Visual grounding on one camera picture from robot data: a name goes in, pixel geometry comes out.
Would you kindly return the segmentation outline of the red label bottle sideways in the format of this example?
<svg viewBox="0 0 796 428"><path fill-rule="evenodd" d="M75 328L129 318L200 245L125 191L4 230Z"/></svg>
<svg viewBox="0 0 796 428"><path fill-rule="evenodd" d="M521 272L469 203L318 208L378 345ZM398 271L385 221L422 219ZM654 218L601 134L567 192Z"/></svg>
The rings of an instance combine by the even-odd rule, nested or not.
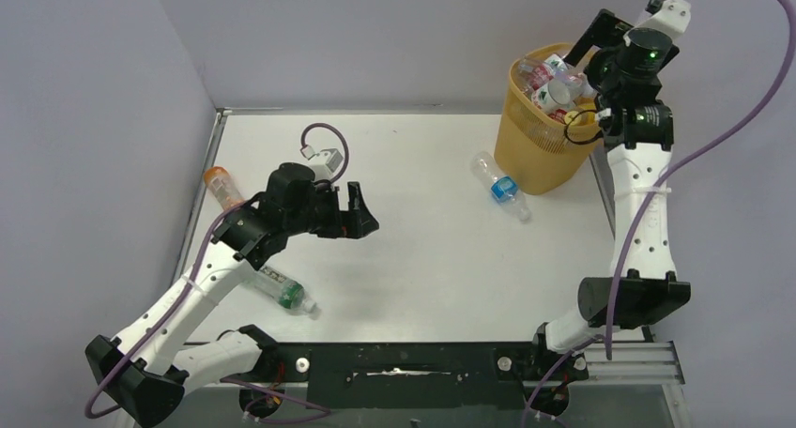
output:
<svg viewBox="0 0 796 428"><path fill-rule="evenodd" d="M569 66L556 53L550 54L544 60L527 56L516 65L516 84L524 94L530 94L558 75L566 73L568 69Z"/></svg>

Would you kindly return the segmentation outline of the small blue label bottle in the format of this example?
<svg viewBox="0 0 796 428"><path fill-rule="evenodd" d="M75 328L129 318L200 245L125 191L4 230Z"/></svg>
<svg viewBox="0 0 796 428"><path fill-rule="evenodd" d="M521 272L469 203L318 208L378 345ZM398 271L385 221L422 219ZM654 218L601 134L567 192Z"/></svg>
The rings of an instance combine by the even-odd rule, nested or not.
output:
<svg viewBox="0 0 796 428"><path fill-rule="evenodd" d="M486 151L479 152L471 161L470 170L505 212L520 222L530 220L531 211L525 194L518 184L499 168L492 155Z"/></svg>

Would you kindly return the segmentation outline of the green label bottle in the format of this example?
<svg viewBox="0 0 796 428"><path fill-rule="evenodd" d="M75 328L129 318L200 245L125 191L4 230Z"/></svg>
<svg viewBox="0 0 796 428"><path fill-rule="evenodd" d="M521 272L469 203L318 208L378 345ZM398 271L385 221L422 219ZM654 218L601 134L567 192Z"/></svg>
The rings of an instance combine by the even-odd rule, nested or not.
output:
<svg viewBox="0 0 796 428"><path fill-rule="evenodd" d="M312 314L317 309L317 303L301 283L273 267L263 266L249 284L288 311Z"/></svg>

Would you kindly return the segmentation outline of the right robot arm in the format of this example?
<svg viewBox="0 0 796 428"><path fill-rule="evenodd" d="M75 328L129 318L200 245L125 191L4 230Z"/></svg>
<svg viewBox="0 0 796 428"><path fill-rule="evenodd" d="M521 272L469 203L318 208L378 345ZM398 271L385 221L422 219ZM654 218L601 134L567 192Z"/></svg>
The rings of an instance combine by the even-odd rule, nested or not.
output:
<svg viewBox="0 0 796 428"><path fill-rule="evenodd" d="M658 98L658 74L679 52L674 41L691 21L683 0L666 0L631 26L602 9L564 56L584 68L597 92L601 130L614 189L615 246L609 277L586 277L576 306L543 325L543 343L528 351L529 369L542 378L565 365L564 353L616 331L652 325L690 300L676 276L667 230L666 184L674 120Z"/></svg>

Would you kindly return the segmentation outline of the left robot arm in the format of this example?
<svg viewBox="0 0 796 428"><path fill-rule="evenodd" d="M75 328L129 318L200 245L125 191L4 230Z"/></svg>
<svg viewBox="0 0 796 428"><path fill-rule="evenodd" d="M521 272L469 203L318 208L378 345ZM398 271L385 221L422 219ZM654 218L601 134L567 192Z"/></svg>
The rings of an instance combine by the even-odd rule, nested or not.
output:
<svg viewBox="0 0 796 428"><path fill-rule="evenodd" d="M220 214L210 225L194 265L156 303L114 336L99 335L85 354L99 391L141 427L155 427L189 393L274 361L277 342L254 325L187 349L184 344L220 302L283 251L290 237L360 239L379 223L360 183L338 187L308 166L286 162L264 191Z"/></svg>

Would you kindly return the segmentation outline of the orange cap bottle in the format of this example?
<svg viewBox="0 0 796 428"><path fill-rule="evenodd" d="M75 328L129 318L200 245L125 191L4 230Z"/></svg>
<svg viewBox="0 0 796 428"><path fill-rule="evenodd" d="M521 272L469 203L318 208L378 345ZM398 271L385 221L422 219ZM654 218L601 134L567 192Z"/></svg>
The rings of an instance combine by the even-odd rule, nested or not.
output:
<svg viewBox="0 0 796 428"><path fill-rule="evenodd" d="M214 196L223 210L242 204L245 199L229 172L220 166L207 169L203 174L207 190Z"/></svg>

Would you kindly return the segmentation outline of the yellow juice bottle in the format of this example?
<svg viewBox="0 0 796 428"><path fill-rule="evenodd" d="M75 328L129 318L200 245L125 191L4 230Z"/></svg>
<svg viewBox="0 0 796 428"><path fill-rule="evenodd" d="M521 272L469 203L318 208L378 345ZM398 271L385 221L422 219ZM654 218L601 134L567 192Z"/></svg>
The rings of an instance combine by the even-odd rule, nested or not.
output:
<svg viewBox="0 0 796 428"><path fill-rule="evenodd" d="M596 122L595 120L596 113L597 113L596 107L592 103L585 105L577 105L566 111L565 115L563 116L562 123L570 127L590 126Z"/></svg>

